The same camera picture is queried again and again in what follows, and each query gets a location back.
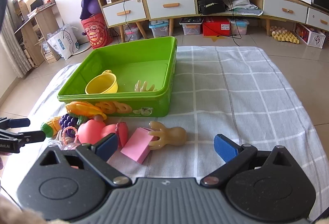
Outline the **pink rubber pig toy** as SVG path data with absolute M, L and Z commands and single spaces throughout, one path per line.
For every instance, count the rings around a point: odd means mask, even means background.
M 95 144 L 110 133 L 117 135 L 119 147 L 125 146 L 128 141 L 128 126 L 125 122 L 106 125 L 104 122 L 91 119 L 78 128 L 76 137 L 80 143 Z

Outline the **toy corn cob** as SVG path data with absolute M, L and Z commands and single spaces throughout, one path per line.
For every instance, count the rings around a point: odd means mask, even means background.
M 62 117 L 53 117 L 41 125 L 41 130 L 47 138 L 52 138 L 61 130 L 60 120 Z

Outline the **pink rectangular block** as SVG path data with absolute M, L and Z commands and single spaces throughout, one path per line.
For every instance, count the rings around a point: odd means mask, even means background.
M 150 152 L 148 144 L 154 140 L 154 136 L 149 135 L 150 131 L 149 128 L 137 128 L 120 152 L 142 164 Z

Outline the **pink clear capsule ball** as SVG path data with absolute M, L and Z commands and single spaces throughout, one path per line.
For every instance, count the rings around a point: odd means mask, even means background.
M 75 143 L 75 142 L 72 142 L 72 143 L 69 143 L 67 145 L 60 145 L 59 148 L 61 150 L 75 150 L 78 146 L 80 145 L 80 143 Z

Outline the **purple toy grapes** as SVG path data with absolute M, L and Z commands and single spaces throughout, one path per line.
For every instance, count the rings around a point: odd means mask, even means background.
M 70 114 L 65 114 L 61 117 L 61 119 L 59 120 L 59 124 L 61 126 L 61 129 L 65 129 L 67 127 L 75 127 L 78 123 L 78 118 L 77 117 L 73 117 Z

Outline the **grey checked table cloth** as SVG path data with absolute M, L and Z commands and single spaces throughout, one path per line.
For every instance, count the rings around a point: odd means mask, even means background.
M 257 47 L 182 47 L 169 113 L 187 142 L 144 163 L 47 148 L 17 194 L 71 223 L 311 223 L 328 209 L 328 160 L 284 75 Z M 225 163 L 223 134 L 242 147 Z

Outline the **yellow toy cup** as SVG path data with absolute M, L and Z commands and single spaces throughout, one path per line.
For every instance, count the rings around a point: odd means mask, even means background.
M 118 82 L 111 70 L 105 70 L 96 76 L 85 87 L 86 94 L 113 94 L 118 91 Z

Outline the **green plastic bin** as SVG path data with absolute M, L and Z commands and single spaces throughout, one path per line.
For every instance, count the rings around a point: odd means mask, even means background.
M 58 100 L 88 102 L 108 116 L 163 117 L 169 112 L 176 66 L 177 40 L 172 36 L 136 40 L 93 50 L 58 93 Z M 85 87 L 105 70 L 117 77 L 114 94 L 86 94 Z M 156 91 L 135 92 L 136 82 Z

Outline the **white shopping bag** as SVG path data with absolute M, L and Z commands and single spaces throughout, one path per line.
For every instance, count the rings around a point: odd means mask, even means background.
M 47 35 L 47 42 L 49 45 L 65 60 L 69 59 L 73 53 L 76 53 L 80 44 L 69 24 L 65 24 L 54 33 Z

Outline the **wooden desk shelf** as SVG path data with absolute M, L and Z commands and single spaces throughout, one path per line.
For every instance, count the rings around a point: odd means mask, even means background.
M 44 49 L 47 35 L 59 29 L 54 13 L 55 0 L 13 0 L 18 27 L 15 36 L 30 66 L 36 68 L 44 61 L 53 63 L 60 56 L 53 49 Z

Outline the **red printed bucket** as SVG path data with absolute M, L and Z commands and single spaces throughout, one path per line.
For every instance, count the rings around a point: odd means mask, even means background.
M 113 41 L 102 13 L 82 20 L 81 24 L 84 28 L 84 35 L 88 37 L 93 49 L 107 46 Z

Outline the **red box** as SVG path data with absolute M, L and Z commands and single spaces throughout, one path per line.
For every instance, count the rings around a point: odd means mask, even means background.
M 207 16 L 202 23 L 204 36 L 229 36 L 230 20 L 220 16 Z

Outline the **yellow egg tray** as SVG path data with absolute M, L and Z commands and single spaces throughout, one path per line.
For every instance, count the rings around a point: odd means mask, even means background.
M 300 43 L 299 38 L 297 38 L 292 31 L 289 31 L 283 27 L 271 26 L 270 35 L 278 42 L 289 42 L 293 44 Z

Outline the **clear storage box blue lid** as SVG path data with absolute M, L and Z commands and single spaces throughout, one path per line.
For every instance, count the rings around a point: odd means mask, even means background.
M 169 20 L 154 20 L 149 22 L 149 28 L 154 38 L 169 36 Z

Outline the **black bag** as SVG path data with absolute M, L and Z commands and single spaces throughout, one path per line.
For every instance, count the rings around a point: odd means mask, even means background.
M 226 5 L 223 0 L 197 0 L 198 9 L 201 15 L 223 13 Z

